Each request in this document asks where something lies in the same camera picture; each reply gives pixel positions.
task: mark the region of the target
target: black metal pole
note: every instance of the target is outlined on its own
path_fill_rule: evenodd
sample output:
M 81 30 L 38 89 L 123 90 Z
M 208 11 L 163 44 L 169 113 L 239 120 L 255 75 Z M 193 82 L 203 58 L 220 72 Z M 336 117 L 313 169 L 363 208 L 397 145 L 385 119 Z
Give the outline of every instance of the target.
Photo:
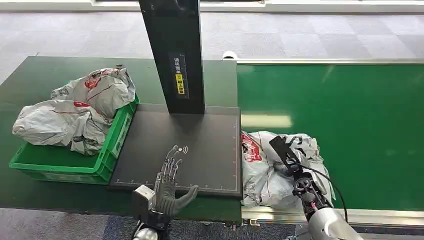
M 138 0 L 168 111 L 204 114 L 199 0 Z

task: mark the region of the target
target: wifi symbol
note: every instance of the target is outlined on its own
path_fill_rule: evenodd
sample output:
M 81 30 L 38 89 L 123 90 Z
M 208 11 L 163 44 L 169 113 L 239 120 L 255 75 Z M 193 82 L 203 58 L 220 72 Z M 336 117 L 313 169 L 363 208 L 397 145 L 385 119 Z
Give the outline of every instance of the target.
M 189 152 L 189 147 L 185 145 L 183 148 L 179 148 L 178 151 L 186 155 Z

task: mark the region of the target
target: sticker on pole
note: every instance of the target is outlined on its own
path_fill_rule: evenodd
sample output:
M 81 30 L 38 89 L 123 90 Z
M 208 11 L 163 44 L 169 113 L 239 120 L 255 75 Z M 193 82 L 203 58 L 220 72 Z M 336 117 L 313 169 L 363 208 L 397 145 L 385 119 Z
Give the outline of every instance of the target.
M 178 99 L 190 99 L 189 84 L 187 83 L 186 56 L 182 52 L 169 54 L 171 71 L 173 72 L 173 85 Z

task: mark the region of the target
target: humanoid robot hand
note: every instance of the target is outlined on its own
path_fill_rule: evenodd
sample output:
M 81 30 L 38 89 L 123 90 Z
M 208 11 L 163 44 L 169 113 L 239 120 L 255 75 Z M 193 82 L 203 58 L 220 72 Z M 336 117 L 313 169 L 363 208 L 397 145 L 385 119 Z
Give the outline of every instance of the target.
M 193 185 L 184 196 L 175 198 L 175 176 L 183 162 L 184 151 L 175 145 L 166 155 L 161 171 L 157 173 L 154 191 L 156 205 L 154 210 L 170 217 L 177 215 L 182 208 L 191 203 L 197 196 L 199 186 Z

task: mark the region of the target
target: black cable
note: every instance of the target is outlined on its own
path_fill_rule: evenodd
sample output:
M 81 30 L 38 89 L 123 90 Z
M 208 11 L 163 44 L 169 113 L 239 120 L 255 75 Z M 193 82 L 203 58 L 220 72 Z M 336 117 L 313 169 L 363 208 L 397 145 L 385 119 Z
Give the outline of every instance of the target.
M 311 171 L 313 171 L 313 172 L 315 172 L 317 174 L 320 174 L 321 176 L 323 176 L 325 179 L 327 179 L 331 183 L 331 185 L 335 188 L 335 190 L 337 191 L 338 195 L 340 196 L 341 204 L 343 205 L 343 209 L 344 209 L 344 219 L 346 220 L 346 223 L 349 223 L 348 222 L 348 210 L 346 209 L 346 204 L 345 204 L 345 200 L 343 199 L 342 192 L 340 192 L 339 188 L 337 188 L 337 186 L 330 180 L 330 178 L 327 175 L 325 175 L 324 173 L 322 173 L 322 172 L 320 172 L 318 170 L 315 170 L 313 168 L 310 168 L 308 166 L 305 166 L 305 165 L 303 165 L 301 163 L 298 163 L 296 161 L 294 161 L 294 163 L 296 165 L 302 167 L 302 168 L 305 168 L 305 169 L 311 170 Z

